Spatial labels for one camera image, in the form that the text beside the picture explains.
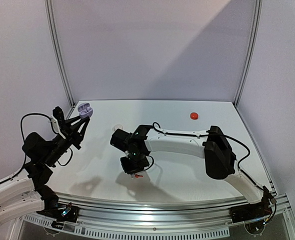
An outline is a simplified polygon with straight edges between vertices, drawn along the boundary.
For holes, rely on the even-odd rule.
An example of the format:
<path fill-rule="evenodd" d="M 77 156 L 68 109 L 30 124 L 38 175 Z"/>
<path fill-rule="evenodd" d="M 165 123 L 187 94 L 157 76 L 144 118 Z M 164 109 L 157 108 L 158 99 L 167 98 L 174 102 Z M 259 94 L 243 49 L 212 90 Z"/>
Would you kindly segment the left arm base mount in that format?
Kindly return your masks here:
<path fill-rule="evenodd" d="M 36 211 L 37 214 L 56 219 L 57 222 L 76 223 L 79 217 L 80 208 L 68 204 L 60 204 L 56 200 L 47 201 L 44 204 L 44 209 Z"/>

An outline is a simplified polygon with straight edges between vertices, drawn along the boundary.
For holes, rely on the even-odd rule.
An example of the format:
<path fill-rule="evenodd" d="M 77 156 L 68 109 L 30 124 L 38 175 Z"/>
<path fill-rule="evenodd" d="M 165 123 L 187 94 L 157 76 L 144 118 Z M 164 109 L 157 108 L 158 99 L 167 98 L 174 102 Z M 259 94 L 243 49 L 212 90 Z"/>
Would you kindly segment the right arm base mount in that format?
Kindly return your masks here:
<path fill-rule="evenodd" d="M 260 219 L 267 215 L 271 215 L 272 212 L 273 211 L 270 205 L 263 202 L 238 205 L 229 209 L 229 215 L 233 223 Z"/>

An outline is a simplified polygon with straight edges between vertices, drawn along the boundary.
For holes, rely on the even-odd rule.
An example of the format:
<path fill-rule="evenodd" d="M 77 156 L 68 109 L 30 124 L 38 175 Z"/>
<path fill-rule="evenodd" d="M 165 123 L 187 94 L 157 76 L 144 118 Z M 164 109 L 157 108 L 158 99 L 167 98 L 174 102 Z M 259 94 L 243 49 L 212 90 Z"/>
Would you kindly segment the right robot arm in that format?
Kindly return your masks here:
<path fill-rule="evenodd" d="M 162 129 L 154 122 L 152 125 L 139 125 L 134 132 L 116 129 L 110 144 L 122 151 L 125 156 L 120 162 L 123 171 L 128 175 L 136 175 L 151 168 L 155 160 L 154 152 L 167 152 L 194 156 L 205 161 L 205 172 L 214 180 L 223 180 L 241 193 L 247 202 L 246 214 L 257 218 L 265 211 L 264 201 L 272 199 L 270 191 L 257 183 L 240 166 L 236 154 L 229 141 L 233 141 L 247 151 L 250 149 L 241 141 L 223 134 L 218 126 L 201 131 L 170 131 Z"/>

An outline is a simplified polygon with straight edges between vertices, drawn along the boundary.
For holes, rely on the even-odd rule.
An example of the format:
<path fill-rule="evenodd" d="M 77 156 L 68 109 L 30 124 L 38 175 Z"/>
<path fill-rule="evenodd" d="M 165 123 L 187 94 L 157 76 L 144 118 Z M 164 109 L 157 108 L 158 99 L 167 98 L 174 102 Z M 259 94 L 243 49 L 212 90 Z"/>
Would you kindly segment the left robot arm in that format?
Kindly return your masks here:
<path fill-rule="evenodd" d="M 29 162 L 15 173 L 0 180 L 0 226 L 23 215 L 36 212 L 56 222 L 76 223 L 79 207 L 59 203 L 59 197 L 47 186 L 52 168 L 71 146 L 81 148 L 90 117 L 77 116 L 65 120 L 50 118 L 57 132 L 52 140 L 45 140 L 37 132 L 23 139 L 22 150 Z"/>

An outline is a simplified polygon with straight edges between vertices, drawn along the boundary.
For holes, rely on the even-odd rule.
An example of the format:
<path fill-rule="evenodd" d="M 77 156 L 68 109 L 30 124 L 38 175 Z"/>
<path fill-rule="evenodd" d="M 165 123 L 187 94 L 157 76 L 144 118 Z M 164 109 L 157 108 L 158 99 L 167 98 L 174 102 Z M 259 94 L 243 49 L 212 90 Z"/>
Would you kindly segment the purple charging case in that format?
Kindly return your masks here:
<path fill-rule="evenodd" d="M 81 119 L 91 117 L 93 114 L 93 109 L 89 102 L 84 102 L 77 107 L 77 111 Z"/>

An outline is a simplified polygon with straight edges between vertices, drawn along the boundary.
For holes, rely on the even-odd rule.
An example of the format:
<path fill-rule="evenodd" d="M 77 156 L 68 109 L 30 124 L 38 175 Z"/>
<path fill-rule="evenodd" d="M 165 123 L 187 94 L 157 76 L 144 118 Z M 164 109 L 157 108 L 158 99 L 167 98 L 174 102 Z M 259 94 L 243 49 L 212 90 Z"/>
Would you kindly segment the red charging case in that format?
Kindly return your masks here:
<path fill-rule="evenodd" d="M 198 119 L 199 119 L 199 115 L 198 115 L 196 112 L 192 112 L 192 113 L 190 114 L 190 118 L 191 118 L 192 120 L 198 120 Z"/>

